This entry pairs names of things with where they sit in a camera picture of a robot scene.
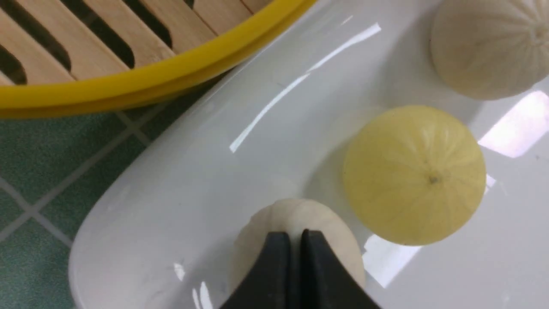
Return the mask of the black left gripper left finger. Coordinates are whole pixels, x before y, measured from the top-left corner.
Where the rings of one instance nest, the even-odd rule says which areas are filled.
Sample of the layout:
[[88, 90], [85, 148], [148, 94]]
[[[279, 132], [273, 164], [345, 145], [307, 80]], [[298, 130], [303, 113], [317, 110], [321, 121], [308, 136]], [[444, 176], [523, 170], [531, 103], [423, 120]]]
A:
[[221, 308], [285, 309], [288, 304], [290, 258], [288, 234], [268, 233], [251, 270]]

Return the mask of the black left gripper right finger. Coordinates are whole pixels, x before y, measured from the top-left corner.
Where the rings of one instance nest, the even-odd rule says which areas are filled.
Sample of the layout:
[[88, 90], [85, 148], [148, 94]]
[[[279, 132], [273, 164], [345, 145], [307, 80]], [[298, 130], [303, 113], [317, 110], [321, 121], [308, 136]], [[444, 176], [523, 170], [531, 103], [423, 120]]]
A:
[[345, 269], [321, 231], [303, 231], [299, 255], [300, 309], [379, 308]]

